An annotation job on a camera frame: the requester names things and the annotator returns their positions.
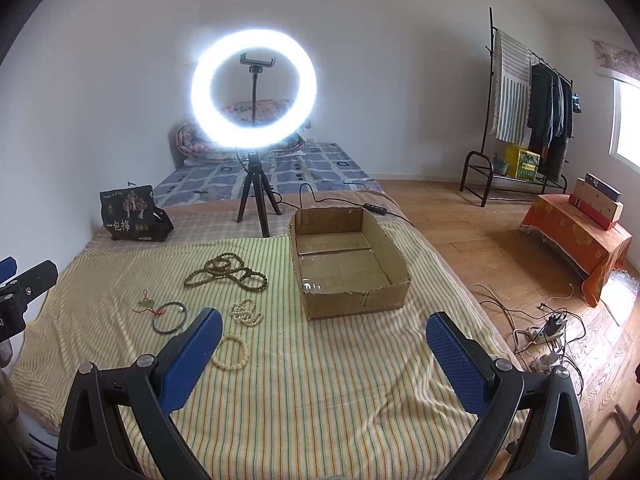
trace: bangle bracelet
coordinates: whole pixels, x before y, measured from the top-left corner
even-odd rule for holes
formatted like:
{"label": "bangle bracelet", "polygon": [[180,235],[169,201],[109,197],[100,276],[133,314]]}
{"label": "bangle bracelet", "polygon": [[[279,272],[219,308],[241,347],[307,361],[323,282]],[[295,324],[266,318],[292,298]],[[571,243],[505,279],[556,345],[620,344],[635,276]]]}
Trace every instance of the bangle bracelet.
{"label": "bangle bracelet", "polygon": [[160,330],[156,326],[156,319],[159,316],[153,316],[151,319],[151,328],[154,329],[154,332],[160,335],[175,334],[176,332],[178,332],[178,330],[180,330],[184,326],[184,323],[187,321],[187,314],[188,314],[187,307],[185,306],[184,303],[181,303],[180,301],[169,301],[169,303],[165,303],[163,306],[161,306],[158,309],[158,312],[163,312],[168,306],[171,306],[171,305],[175,305],[178,307],[178,312],[182,313],[182,319],[180,320],[180,323],[178,323],[178,325],[175,328],[172,328],[171,330]]}

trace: light stand pole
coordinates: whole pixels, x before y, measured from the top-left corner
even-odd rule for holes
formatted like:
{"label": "light stand pole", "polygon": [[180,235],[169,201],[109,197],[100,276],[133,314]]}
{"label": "light stand pole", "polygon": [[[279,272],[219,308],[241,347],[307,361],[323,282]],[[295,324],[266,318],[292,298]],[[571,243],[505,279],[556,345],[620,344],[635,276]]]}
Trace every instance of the light stand pole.
{"label": "light stand pole", "polygon": [[[240,64],[249,65],[249,73],[253,75],[252,87],[252,108],[251,108],[251,126],[255,127],[255,90],[258,85],[258,74],[262,73],[265,68],[271,68],[276,62],[274,57],[271,61],[258,61],[257,59],[247,59],[246,54],[240,56]],[[276,197],[271,190],[271,186],[262,169],[262,163],[257,152],[249,152],[249,163],[246,168],[246,177],[244,178],[244,188],[242,189],[242,198],[240,200],[240,209],[238,210],[238,220],[242,221],[246,200],[249,197],[249,188],[254,184],[255,203],[258,207],[258,218],[260,219],[260,228],[262,229],[262,237],[268,238],[269,221],[267,220],[267,209],[264,205],[264,194],[267,194],[276,215],[281,215],[280,208],[276,202]]]}

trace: clothes rack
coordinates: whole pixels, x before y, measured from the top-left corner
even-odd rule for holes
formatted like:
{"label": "clothes rack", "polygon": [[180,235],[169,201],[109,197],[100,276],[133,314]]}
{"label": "clothes rack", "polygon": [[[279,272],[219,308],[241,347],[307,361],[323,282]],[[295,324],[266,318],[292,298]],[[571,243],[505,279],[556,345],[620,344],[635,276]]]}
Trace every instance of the clothes rack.
{"label": "clothes rack", "polygon": [[[460,180],[460,191],[463,192],[465,189],[469,192],[471,192],[473,195],[477,196],[480,200],[480,207],[484,207],[486,205],[486,201],[487,200],[503,200],[503,201],[508,201],[508,202],[524,202],[524,199],[522,198],[514,198],[514,197],[505,197],[505,196],[489,196],[489,193],[491,191],[501,191],[501,192],[511,192],[511,193],[519,193],[519,194],[530,194],[530,195],[539,195],[539,194],[544,194],[545,191],[547,189],[559,189],[562,190],[562,193],[566,193],[566,188],[567,188],[567,180],[564,177],[564,175],[561,175],[560,177],[562,178],[562,182],[563,184],[560,184],[558,182],[555,182],[553,180],[549,180],[547,179],[546,176],[536,176],[535,180],[524,180],[521,178],[513,178],[512,176],[507,176],[507,175],[503,175],[503,174],[497,174],[494,171],[494,163],[491,160],[491,158],[489,158],[489,156],[487,156],[484,153],[484,149],[486,147],[486,136],[487,136],[487,130],[489,128],[489,113],[491,110],[491,94],[492,94],[492,89],[493,89],[493,84],[494,84],[494,45],[495,45],[495,31],[498,30],[497,27],[494,27],[494,11],[491,7],[489,7],[489,22],[491,24],[491,48],[489,47],[485,47],[488,51],[489,51],[489,57],[491,60],[491,70],[490,70],[490,75],[489,75],[489,96],[487,98],[487,104],[486,104],[486,118],[484,120],[484,133],[482,134],[482,146],[480,148],[479,152],[476,152],[475,150],[472,150],[471,152],[467,153],[466,155],[466,159],[465,159],[465,167],[462,171],[462,179]],[[558,70],[556,70],[554,67],[552,67],[549,63],[547,63],[543,57],[539,56],[538,54],[536,54],[535,52],[531,53],[532,56],[534,56],[539,63],[543,64],[544,66],[546,66],[548,69],[552,70],[553,72],[555,72],[556,74],[558,74],[559,77],[561,77],[565,82],[569,83],[569,85],[571,86],[571,88],[573,89],[574,87],[574,82],[573,80],[569,80],[567,79],[565,76],[563,76],[560,72],[558,72]],[[487,166],[480,166],[478,164],[471,164],[470,160],[473,156],[478,156],[483,158],[486,162],[487,162]],[[466,184],[466,176],[468,173],[469,169],[472,169],[474,171],[477,171],[478,173],[484,175],[486,177],[486,183],[484,186],[468,186]],[[494,179],[498,179],[498,180],[506,180],[506,181],[510,181],[510,182],[518,182],[521,184],[527,184],[529,186],[529,188],[531,187],[537,187],[539,189],[537,190],[531,190],[531,189],[505,189],[505,188],[497,188],[497,187],[493,187],[494,184]],[[476,189],[481,189],[483,190],[482,195],[478,194],[475,190]]]}

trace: pillow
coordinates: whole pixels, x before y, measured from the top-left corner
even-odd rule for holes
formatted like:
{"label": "pillow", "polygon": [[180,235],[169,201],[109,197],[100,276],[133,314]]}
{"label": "pillow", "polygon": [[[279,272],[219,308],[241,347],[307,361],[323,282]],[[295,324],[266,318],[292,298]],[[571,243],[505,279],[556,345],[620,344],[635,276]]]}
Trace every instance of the pillow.
{"label": "pillow", "polygon": [[[255,103],[255,122],[256,124],[269,124],[283,117],[293,105],[290,99],[267,99],[256,101]],[[229,121],[237,124],[246,124],[251,122],[252,102],[242,101],[227,106],[220,110],[223,116]],[[261,151],[270,152],[270,157],[278,157],[291,155],[292,152],[299,151],[304,145],[302,131],[304,128],[309,129],[311,122],[309,119],[305,121],[295,132],[288,135],[284,139],[264,147]],[[178,150],[187,156],[186,166],[197,166],[206,164],[207,162],[221,162],[224,160],[232,160],[236,158],[236,150],[226,146],[220,146],[219,143],[211,140],[209,136],[202,130],[199,124],[187,123],[183,125],[176,135],[176,143]]]}

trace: small table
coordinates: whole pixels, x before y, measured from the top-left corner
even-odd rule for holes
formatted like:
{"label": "small table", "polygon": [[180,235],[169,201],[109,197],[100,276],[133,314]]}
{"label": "small table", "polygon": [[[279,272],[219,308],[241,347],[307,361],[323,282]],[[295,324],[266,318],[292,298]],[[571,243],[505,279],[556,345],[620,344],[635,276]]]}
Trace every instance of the small table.
{"label": "small table", "polygon": [[613,269],[621,269],[631,245],[631,234],[617,224],[604,230],[577,207],[569,195],[540,195],[521,227],[535,228],[555,242],[586,274],[584,302],[596,306]]}

